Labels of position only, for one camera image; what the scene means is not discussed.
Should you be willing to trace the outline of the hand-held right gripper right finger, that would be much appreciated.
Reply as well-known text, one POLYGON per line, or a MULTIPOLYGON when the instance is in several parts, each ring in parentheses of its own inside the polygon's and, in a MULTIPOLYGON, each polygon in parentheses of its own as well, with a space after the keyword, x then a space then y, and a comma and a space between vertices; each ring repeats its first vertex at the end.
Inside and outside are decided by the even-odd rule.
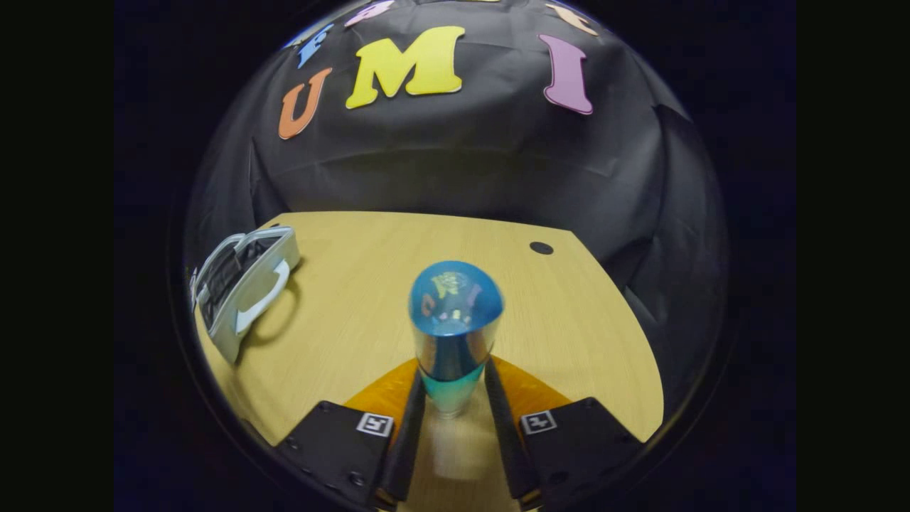
POLYGON ((567 511, 623 480, 644 444, 596 398, 571 400, 492 356, 484 382, 511 498, 567 511))

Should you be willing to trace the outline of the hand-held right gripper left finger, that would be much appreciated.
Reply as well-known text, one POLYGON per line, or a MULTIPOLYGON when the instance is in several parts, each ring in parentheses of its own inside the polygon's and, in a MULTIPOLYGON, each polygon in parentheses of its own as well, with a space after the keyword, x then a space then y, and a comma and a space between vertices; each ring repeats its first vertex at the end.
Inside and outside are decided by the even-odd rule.
POLYGON ((344 404, 319 401, 277 444, 277 456, 346 506, 394 511, 409 496, 425 395, 412 358, 344 404))

